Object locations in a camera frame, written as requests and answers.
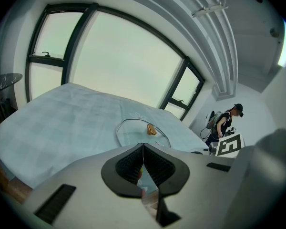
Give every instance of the light blue bedsheet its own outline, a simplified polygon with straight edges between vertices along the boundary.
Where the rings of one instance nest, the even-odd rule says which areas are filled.
[[[174,149],[207,148],[168,111],[68,83],[29,102],[0,124],[0,160],[35,188],[75,160],[118,148],[115,129],[128,118],[154,123]]]

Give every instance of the window handle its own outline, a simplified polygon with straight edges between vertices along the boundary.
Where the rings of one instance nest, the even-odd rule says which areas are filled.
[[[45,57],[50,57],[49,52],[45,52],[45,53],[47,53],[47,55],[45,55]]]

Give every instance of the dark pants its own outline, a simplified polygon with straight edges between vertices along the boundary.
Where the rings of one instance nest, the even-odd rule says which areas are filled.
[[[205,144],[207,146],[209,146],[212,142],[218,142],[218,135],[215,134],[210,134],[210,136],[208,137],[208,139],[206,140]]]

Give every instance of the floor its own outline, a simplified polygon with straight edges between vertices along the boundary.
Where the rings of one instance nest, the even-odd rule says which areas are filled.
[[[5,172],[0,167],[0,190],[4,193],[9,194],[18,202],[23,203],[25,198],[30,194],[32,188],[25,185],[18,178],[14,178],[11,181],[8,181],[6,178]]]

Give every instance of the black shirt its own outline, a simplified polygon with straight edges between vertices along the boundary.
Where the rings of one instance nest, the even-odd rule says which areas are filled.
[[[231,126],[232,116],[231,116],[231,113],[230,113],[229,111],[224,112],[224,113],[219,117],[219,119],[216,121],[216,125],[218,124],[218,122],[220,122],[220,120],[221,120],[223,117],[226,117],[226,118],[227,118],[227,120],[220,126],[221,133],[224,135],[226,129]]]

